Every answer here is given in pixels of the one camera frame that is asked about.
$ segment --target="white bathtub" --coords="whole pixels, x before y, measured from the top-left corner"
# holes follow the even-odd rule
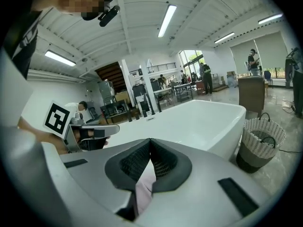
[[[147,118],[120,124],[109,147],[156,138],[229,159],[242,133],[246,109],[239,105],[192,100]]]

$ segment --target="railing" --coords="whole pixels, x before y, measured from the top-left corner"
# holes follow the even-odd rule
[[[175,63],[168,63],[168,64],[159,65],[159,66],[150,66],[147,68],[147,73],[150,74],[153,72],[159,72],[159,71],[170,70],[170,69],[175,69],[175,68],[177,68]],[[133,75],[134,77],[138,77],[139,70],[130,71],[129,74]]]

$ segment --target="floor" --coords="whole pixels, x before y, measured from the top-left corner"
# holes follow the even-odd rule
[[[229,104],[239,103],[238,88],[228,88],[223,91],[213,93],[212,96],[195,96],[196,100],[207,100],[214,102],[222,102]],[[293,100],[293,90],[281,87],[269,88],[268,96],[265,97],[265,105],[263,112],[267,112],[271,119],[281,125],[286,131],[286,140],[281,147],[287,151],[302,151],[301,142],[303,139],[303,120],[294,116],[294,113],[286,113],[282,109],[283,100]],[[247,112],[246,119],[257,117],[257,113]],[[235,165],[237,148],[231,162]],[[279,151],[276,156],[257,172],[250,174],[260,185],[262,185],[271,195],[283,188],[285,184],[291,179],[292,173],[296,168],[298,160],[301,159],[302,154],[286,153]]]

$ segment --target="woven laundry basket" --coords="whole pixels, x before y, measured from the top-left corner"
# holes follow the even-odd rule
[[[285,130],[270,120],[269,115],[268,119],[261,117],[244,123],[237,164],[247,173],[254,173],[266,165],[286,139]]]

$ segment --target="roller blind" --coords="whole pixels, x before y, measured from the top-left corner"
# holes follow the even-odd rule
[[[284,68],[287,56],[281,33],[273,33],[255,39],[263,68]]]
[[[254,40],[249,40],[247,42],[231,47],[238,74],[248,73],[247,69],[244,66],[244,63],[248,61],[248,55],[250,54],[251,49],[255,49],[257,51]]]

